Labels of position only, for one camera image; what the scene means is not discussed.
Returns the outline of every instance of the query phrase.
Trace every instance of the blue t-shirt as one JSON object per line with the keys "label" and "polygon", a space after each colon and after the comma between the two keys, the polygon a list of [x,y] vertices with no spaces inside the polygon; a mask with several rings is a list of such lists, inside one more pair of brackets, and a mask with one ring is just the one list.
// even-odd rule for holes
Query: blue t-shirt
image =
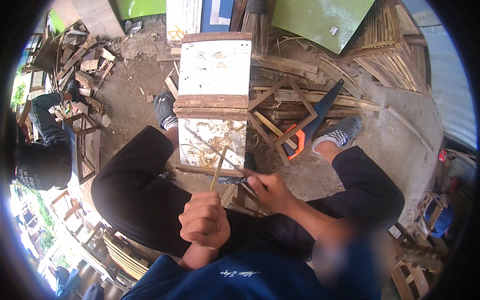
{"label": "blue t-shirt", "polygon": [[323,299],[333,297],[300,260],[238,252],[193,271],[162,255],[125,294],[132,299]]}

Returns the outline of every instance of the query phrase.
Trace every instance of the concrete floor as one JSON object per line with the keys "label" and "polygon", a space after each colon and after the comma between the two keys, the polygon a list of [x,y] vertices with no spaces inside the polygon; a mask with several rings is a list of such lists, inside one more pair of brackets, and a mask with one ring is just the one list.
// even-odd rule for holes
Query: concrete floor
{"label": "concrete floor", "polygon": [[[155,18],[144,23],[141,33],[129,37],[129,47],[135,43],[138,48],[143,47],[152,40],[165,40],[163,24]],[[117,45],[116,52],[121,51],[120,55],[124,55],[129,50],[125,44],[122,46],[120,43]],[[160,48],[159,51],[164,54],[169,50]],[[286,57],[302,60],[298,57]],[[372,82],[372,76],[356,64],[340,65],[340,67],[358,82],[365,93],[365,99],[382,107],[380,112],[365,111],[362,117],[363,128],[353,144],[360,146],[403,192],[406,204],[399,221],[408,229],[412,226],[413,213],[418,200],[432,177],[437,157],[428,153],[420,141],[383,107],[389,104],[407,118],[425,138],[434,153],[438,152],[443,138],[437,111],[431,99],[425,99],[420,94],[378,86]],[[102,85],[96,96],[97,100],[105,106],[105,111],[112,120],[108,128],[102,129],[101,166],[105,165],[145,126],[151,125],[158,128],[152,105],[147,103],[142,90],[147,95],[156,95],[165,90],[164,79],[172,68],[173,62],[157,62],[155,55],[148,53],[139,54],[139,58],[135,60],[116,63],[113,74],[106,78],[107,84]],[[264,171],[282,174],[294,195],[302,200],[329,196],[343,189],[332,167],[310,150],[310,144],[288,166],[284,166],[278,154],[273,153],[264,143],[260,143],[251,151],[256,154],[257,163]],[[179,160],[177,151],[166,167],[171,171],[172,177],[177,180],[177,184],[189,192],[206,191],[210,180],[204,175],[176,171],[174,166],[179,163]],[[81,187],[80,197],[82,201],[93,206],[90,197],[91,181],[89,180]],[[217,190],[222,194],[225,187]]]}

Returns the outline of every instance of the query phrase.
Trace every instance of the blue panel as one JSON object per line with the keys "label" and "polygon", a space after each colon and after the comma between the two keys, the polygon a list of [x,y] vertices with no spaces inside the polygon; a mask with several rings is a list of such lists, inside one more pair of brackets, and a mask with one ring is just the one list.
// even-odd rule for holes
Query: blue panel
{"label": "blue panel", "polygon": [[[232,17],[233,0],[221,0],[219,16],[230,19]],[[210,13],[212,11],[212,0],[202,1],[202,24],[200,32],[221,32],[228,31],[229,25],[210,25]]]}

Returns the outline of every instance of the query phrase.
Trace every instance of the foot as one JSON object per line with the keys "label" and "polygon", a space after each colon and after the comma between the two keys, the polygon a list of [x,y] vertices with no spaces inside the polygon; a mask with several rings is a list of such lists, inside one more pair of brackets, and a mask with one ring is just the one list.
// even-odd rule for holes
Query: foot
{"label": "foot", "polygon": [[79,84],[78,84],[78,81],[76,81],[75,79],[70,80],[67,84],[67,93],[72,95],[73,103],[78,103],[78,101],[81,100],[81,95],[78,88],[79,88]]}
{"label": "foot", "polygon": [[361,130],[361,119],[358,117],[347,117],[328,130],[322,132],[320,137],[312,142],[312,150],[315,153],[316,146],[323,141],[331,141],[337,147],[345,145],[349,140],[357,136]]}
{"label": "foot", "polygon": [[172,127],[178,127],[179,122],[177,116],[173,112],[173,103],[175,98],[171,92],[161,92],[153,100],[153,110],[155,112],[156,121],[163,130]]}

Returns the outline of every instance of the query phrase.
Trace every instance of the blurred circle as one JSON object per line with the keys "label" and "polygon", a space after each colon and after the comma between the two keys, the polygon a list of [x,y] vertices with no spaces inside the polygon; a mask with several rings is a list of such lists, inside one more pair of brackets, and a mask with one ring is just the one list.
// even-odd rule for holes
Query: blurred circle
{"label": "blurred circle", "polygon": [[363,299],[380,292],[392,276],[395,249],[384,230],[345,217],[320,233],[312,263],[318,280],[336,299]]}

